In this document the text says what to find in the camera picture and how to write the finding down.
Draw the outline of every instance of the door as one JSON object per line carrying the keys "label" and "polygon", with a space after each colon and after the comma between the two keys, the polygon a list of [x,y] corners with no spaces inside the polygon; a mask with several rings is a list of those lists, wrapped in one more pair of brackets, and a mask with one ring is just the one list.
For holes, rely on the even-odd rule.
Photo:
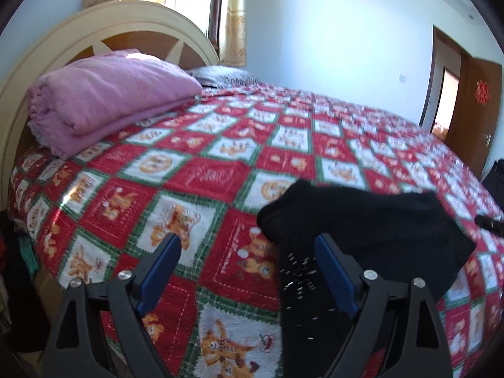
{"label": "door", "polygon": [[479,177],[497,127],[502,67],[469,56],[462,62],[453,120],[444,143]]}

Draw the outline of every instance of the headboard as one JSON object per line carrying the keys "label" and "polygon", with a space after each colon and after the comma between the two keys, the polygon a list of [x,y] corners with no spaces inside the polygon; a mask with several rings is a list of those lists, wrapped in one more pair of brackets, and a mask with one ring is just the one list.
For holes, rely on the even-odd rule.
{"label": "headboard", "polygon": [[219,63],[212,44],[194,23],[156,3],[99,4],[58,25],[26,53],[0,88],[0,210],[7,208],[16,157],[34,144],[26,126],[28,87],[40,75],[72,61],[126,48],[137,48],[183,69]]}

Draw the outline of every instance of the silver bolt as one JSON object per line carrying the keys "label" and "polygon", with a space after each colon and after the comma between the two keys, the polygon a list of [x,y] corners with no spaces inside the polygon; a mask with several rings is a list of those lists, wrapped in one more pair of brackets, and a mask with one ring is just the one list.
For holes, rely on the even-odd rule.
{"label": "silver bolt", "polygon": [[82,284],[82,279],[80,279],[79,277],[75,277],[75,279],[70,280],[69,286],[75,288],[75,287],[79,287],[81,284]]}
{"label": "silver bolt", "polygon": [[378,273],[375,270],[366,270],[364,272],[364,278],[366,280],[376,280],[378,278]]}
{"label": "silver bolt", "polygon": [[128,280],[132,275],[132,272],[129,270],[121,270],[117,276],[119,277],[119,280]]}
{"label": "silver bolt", "polygon": [[417,278],[413,279],[413,285],[418,288],[424,288],[425,287],[425,280],[420,277],[417,277]]}

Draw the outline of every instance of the bedspread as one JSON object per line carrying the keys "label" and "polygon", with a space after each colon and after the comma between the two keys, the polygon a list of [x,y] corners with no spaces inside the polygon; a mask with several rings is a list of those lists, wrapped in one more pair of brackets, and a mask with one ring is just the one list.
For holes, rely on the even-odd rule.
{"label": "bedspread", "polygon": [[386,111],[264,84],[204,91],[71,160],[33,148],[12,173],[9,209],[62,287],[109,279],[177,233],[175,274],[143,320],[166,365],[183,377],[273,378],[282,376],[278,252],[255,214],[298,177],[437,192],[477,246],[438,303],[463,376],[500,323],[504,281],[504,241],[473,218],[502,212],[444,144]]}

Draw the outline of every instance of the black bag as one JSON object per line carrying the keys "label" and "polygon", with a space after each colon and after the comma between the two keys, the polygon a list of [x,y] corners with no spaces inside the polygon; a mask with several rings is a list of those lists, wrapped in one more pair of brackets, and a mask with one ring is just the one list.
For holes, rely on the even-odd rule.
{"label": "black bag", "polygon": [[504,210],[504,159],[495,161],[492,169],[482,182],[493,199]]}

